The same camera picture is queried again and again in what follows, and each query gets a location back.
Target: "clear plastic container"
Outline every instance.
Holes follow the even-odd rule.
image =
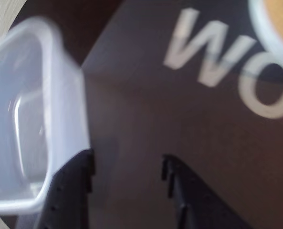
[[[0,40],[0,214],[41,210],[53,174],[88,148],[83,74],[58,30],[28,19]]]

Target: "dark table surface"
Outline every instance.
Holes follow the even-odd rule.
[[[225,49],[241,34],[257,40],[247,1],[127,0],[100,35],[119,3],[28,0],[15,21],[50,17],[69,53],[83,63],[98,170],[89,200],[91,228],[175,228],[159,179],[165,153],[184,159],[255,228],[283,228],[283,118],[256,115],[238,95],[242,66],[263,47],[257,42],[215,88],[197,82],[204,49],[176,72],[163,65],[187,7],[201,11],[196,30],[211,20],[229,25]],[[257,84],[266,103],[282,89],[282,80],[264,76]]]

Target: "letter w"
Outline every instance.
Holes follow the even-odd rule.
[[[198,81],[208,87],[216,86],[243,55],[254,45],[249,36],[239,36],[217,65],[228,25],[220,21],[210,21],[187,44],[199,12],[193,8],[182,10],[166,54],[164,65],[173,70],[183,67],[204,45],[207,44]]]

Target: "dark wooden surface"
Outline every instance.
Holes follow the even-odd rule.
[[[27,0],[13,26],[32,16],[53,20],[66,49],[82,64],[122,0]]]
[[[119,2],[28,0],[15,24],[48,16],[82,63]],[[239,34],[256,39],[247,1],[234,2],[128,0],[101,34],[83,64],[98,171],[92,229],[175,228],[159,179],[164,153],[184,159],[255,228],[283,228],[283,119],[259,117],[242,103],[237,81],[243,63],[214,89],[196,81],[203,51],[176,74],[162,65],[186,6],[202,9],[198,28],[218,19],[237,30],[226,48]],[[251,52],[262,50],[258,44]],[[271,103],[283,86],[264,80],[257,87]]]

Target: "letter o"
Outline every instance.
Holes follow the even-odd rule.
[[[272,54],[261,52],[251,57],[239,77],[239,95],[245,105],[256,114],[270,119],[283,117],[283,94],[272,105],[262,104],[256,95],[256,83],[262,70],[269,64],[278,62]]]

